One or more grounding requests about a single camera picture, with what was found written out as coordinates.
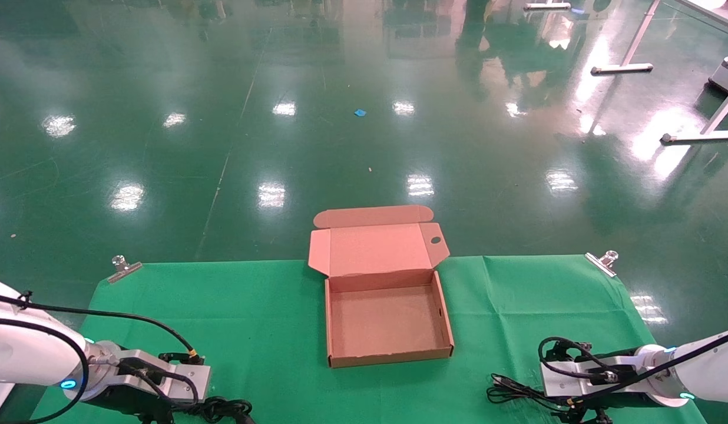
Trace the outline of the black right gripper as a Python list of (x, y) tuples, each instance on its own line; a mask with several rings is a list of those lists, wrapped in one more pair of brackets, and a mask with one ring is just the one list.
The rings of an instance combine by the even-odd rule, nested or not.
[(607, 415), (612, 408), (658, 408), (658, 403), (644, 393), (611, 393), (556, 412), (555, 418), (562, 423), (613, 423)]

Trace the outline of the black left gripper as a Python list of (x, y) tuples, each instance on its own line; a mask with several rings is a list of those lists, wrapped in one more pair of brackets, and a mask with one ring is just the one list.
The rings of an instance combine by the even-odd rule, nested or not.
[(87, 405), (134, 416), (140, 423), (175, 422), (175, 403), (157, 386), (144, 390), (130, 385), (108, 385), (98, 393), (84, 393), (81, 401)]

